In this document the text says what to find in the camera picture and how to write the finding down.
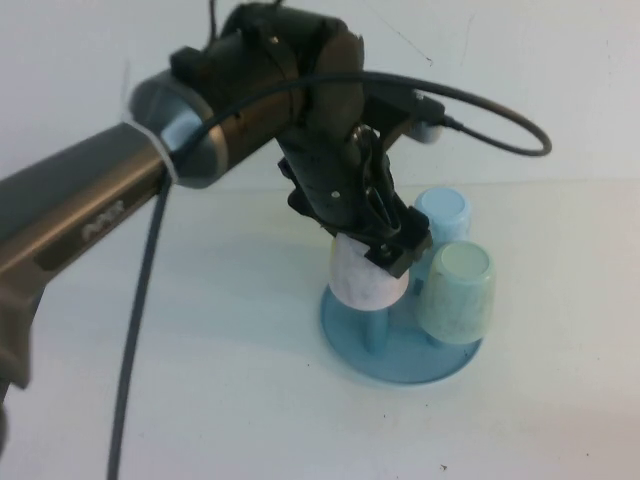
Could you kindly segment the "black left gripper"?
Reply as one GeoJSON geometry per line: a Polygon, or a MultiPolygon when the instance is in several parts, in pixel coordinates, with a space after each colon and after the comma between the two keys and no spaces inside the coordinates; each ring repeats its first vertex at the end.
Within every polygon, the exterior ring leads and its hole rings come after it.
{"type": "Polygon", "coordinates": [[[376,132],[358,125],[346,135],[290,127],[277,142],[283,174],[295,185],[292,208],[331,235],[344,234],[371,248],[366,259],[402,277],[430,250],[425,216],[395,191],[390,163],[376,132]]]}

